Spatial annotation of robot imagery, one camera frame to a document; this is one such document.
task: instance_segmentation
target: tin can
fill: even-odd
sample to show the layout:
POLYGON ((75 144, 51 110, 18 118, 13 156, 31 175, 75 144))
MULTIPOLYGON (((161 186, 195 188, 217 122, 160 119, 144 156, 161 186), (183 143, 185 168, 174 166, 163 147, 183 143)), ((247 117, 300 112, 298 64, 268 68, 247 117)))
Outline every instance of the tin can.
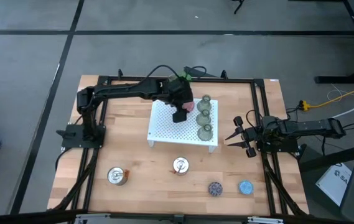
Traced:
POLYGON ((185 175, 189 169, 189 162, 184 157, 178 157, 173 163, 174 172, 177 175, 185 175))
POLYGON ((128 174, 129 174, 128 170, 124 171, 120 167, 114 167, 110 169, 108 172, 108 180, 111 184, 120 186, 127 182, 128 174))

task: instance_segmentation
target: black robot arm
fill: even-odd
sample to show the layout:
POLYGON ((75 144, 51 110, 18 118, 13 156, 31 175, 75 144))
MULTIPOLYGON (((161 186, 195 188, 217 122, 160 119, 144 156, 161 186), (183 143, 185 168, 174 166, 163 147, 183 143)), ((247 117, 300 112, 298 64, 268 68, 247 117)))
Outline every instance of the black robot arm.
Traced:
POLYGON ((189 81, 175 75, 169 78, 144 78, 139 83, 122 85, 89 86, 77 93, 77 111, 82 115, 83 124, 69 124, 65 131, 57 131, 63 137, 62 147, 101 147, 105 127, 98 126, 95 112, 99 105, 113 98, 141 97, 145 100, 161 100, 176 107, 170 119, 175 123, 186 121, 184 103, 193 101, 189 81))
POLYGON ((240 134, 244 141, 229 146, 247 148, 248 157, 256 155, 256 151, 249 145, 251 141, 256 141, 258 149, 263 152, 297 152, 296 140, 298 137, 321 135, 326 138, 338 139, 346 135, 339 120, 333 118, 295 122, 274 116, 264 116, 261 125, 247 129, 243 128, 240 116, 235 117, 233 122, 237 128, 227 139, 240 134))

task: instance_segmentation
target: concrete floor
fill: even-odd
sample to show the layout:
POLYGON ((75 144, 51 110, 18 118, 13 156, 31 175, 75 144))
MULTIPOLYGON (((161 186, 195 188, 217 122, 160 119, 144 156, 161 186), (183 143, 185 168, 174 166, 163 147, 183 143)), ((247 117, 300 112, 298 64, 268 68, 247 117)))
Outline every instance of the concrete floor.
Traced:
MULTIPOLYGON (((78 0, 0 0, 0 29, 68 30, 78 0)), ((233 15, 235 2, 85 1, 78 30, 354 30, 342 3, 246 0, 233 15)), ((0 214, 9 209, 15 184, 44 106, 66 36, 0 35, 0 214)), ((260 37, 215 35, 75 36, 65 64, 39 155, 21 212, 44 211, 54 178, 54 163, 70 116, 80 76, 145 75, 158 64, 176 70, 203 65, 209 73, 225 69, 230 77, 277 78, 287 108, 299 100, 321 103, 332 85, 316 85, 317 75, 354 72, 354 39, 343 37, 260 37)), ((337 85, 345 91, 354 85, 337 85)), ((322 119, 354 107, 354 96, 333 105, 300 113, 301 121, 322 119)), ((354 122, 354 113, 341 117, 354 122)), ((320 142, 301 138, 316 151, 320 142)), ((341 140, 354 146, 354 131, 341 140)), ((339 149, 327 147, 327 153, 339 149)), ((310 212, 325 212, 309 198, 310 212)))

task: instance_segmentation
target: white perforated platform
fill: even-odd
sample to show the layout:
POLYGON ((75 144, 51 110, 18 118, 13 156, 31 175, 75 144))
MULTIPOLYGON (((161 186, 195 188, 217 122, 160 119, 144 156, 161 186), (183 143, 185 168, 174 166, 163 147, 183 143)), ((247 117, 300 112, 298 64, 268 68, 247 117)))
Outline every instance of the white perforated platform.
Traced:
POLYGON ((213 137, 209 141, 202 141, 197 137, 197 130, 200 126, 196 123, 196 116, 200 113, 197 110, 197 103, 201 99, 193 99, 195 108, 187 114, 187 120, 181 123, 172 122, 172 114, 177 111, 169 105, 156 100, 152 104, 151 120, 147 132, 147 141, 151 147, 154 142, 173 142, 182 144, 196 144, 209 146, 209 151, 213 152, 218 146, 218 101, 211 100, 212 108, 210 117, 212 119, 213 137))

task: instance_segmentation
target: blue round container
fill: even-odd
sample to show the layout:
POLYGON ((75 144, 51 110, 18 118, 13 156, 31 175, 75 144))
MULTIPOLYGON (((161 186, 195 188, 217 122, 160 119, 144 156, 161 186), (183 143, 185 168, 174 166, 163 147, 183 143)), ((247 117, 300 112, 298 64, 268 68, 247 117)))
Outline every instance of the blue round container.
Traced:
POLYGON ((238 187, 239 187, 240 193, 242 193, 244 195, 251 195, 254 190, 253 184, 248 180, 244 180, 244 181, 240 182, 238 187))

